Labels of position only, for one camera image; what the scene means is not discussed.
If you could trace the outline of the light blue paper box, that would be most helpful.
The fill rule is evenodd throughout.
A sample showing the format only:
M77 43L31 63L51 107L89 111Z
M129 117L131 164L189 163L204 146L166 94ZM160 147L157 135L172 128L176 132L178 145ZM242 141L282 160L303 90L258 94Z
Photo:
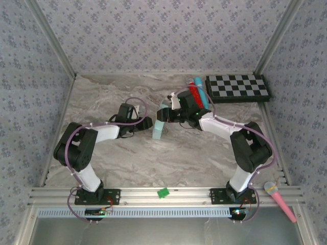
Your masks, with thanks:
M152 131L152 138L155 140L160 140L161 139L161 135L164 129L164 125L167 121L162 121L160 119L158 119L157 113L159 110L163 109L163 108L168 108L171 106L171 103L168 100L162 100L159 108L156 112L156 119L155 119L155 123L154 123L154 127L153 127L153 131Z

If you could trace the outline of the cyan toy microphone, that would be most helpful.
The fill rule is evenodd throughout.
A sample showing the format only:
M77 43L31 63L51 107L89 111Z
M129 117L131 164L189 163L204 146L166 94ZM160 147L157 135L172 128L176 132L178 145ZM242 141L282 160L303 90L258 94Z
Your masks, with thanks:
M204 108L209 109L209 103L208 103L207 96L206 96L206 93L203 88L202 79L200 77L195 77L194 82L195 82L195 85L198 87L198 92L199 92L199 95L200 95L200 98L201 98Z

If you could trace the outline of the red glitter toy microphone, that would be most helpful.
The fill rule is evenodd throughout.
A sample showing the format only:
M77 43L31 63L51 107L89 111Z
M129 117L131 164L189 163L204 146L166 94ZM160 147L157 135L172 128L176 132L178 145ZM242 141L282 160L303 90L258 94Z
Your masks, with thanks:
M193 98L195 99L196 104L199 108L204 108L203 102L201 100L198 89L195 87L195 82L193 79L188 79L187 84L189 85L189 91L191 92Z

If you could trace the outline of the aluminium mounting rail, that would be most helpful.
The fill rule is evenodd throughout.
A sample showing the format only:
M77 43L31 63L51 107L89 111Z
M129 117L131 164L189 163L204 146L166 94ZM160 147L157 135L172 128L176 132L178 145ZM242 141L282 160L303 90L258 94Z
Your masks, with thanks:
M114 187L121 190L120 203L116 207L207 207L211 205L209 190L213 187L172 187L169 195L160 199L159 187ZM263 189L254 187L263 207L276 206L273 198ZM32 188L28 206L63 207L66 206L70 188L35 187ZM289 206L304 205L305 201L299 186L278 186L278 190Z

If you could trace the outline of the grey metal panel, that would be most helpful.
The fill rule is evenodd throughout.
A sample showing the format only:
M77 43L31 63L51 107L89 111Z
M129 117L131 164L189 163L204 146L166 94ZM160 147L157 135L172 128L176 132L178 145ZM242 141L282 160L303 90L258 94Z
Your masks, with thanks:
M29 245L303 245L294 224L259 219L114 218L86 224L74 218L40 218Z

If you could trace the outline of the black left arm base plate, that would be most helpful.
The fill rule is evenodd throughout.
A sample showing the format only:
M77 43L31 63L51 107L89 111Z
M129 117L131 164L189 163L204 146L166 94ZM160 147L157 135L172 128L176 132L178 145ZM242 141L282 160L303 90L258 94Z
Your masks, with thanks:
M119 205L121 198L120 189L100 189L89 192L84 189L78 190L75 196L75 205Z

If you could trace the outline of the black grey chessboard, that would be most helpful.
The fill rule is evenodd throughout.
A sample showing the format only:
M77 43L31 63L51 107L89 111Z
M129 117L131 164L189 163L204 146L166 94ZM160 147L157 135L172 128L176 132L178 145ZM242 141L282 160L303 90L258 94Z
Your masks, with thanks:
M206 91L215 104L267 102L270 91L263 75L216 75L205 79Z

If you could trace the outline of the aluminium frame post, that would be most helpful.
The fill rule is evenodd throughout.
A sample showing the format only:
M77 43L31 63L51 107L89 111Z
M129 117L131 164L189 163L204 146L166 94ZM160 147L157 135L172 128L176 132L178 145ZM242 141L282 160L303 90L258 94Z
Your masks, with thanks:
M54 31L52 30L50 23L48 22L45 14L43 13L42 9L40 8L38 2L36 0L25 0L27 6L29 7L32 15L34 16L36 22L42 29L45 37L47 38L50 46L52 47L54 53L57 55L59 61L61 62L63 68L67 72L67 74L74 79L76 77L76 73L65 54L61 44L56 37Z
M282 14L278 25L276 26L266 48L264 49L256 67L254 73L260 75L263 73L269 61L271 60L274 52L277 50L283 36L285 35L287 29L291 25L294 17L296 16L299 8L303 4L304 0L290 0L284 13Z

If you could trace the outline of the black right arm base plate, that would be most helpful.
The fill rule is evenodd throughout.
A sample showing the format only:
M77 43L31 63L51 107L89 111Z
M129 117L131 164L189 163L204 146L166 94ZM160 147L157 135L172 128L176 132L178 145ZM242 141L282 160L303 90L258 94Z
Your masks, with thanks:
M245 189L243 192L234 192L227 188L211 188L209 190L209 197L213 205L219 204L242 204L244 200L250 204L256 204L256 194L252 189Z

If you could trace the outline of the pink toy microphone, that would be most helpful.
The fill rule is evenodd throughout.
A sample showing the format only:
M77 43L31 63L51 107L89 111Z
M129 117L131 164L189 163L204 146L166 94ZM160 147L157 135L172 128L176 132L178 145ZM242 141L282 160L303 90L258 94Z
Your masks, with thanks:
M283 197L281 196L278 187L273 182L266 182L264 184L264 190L274 199L274 201L279 205L279 207L292 223L297 222L296 216L288 207Z

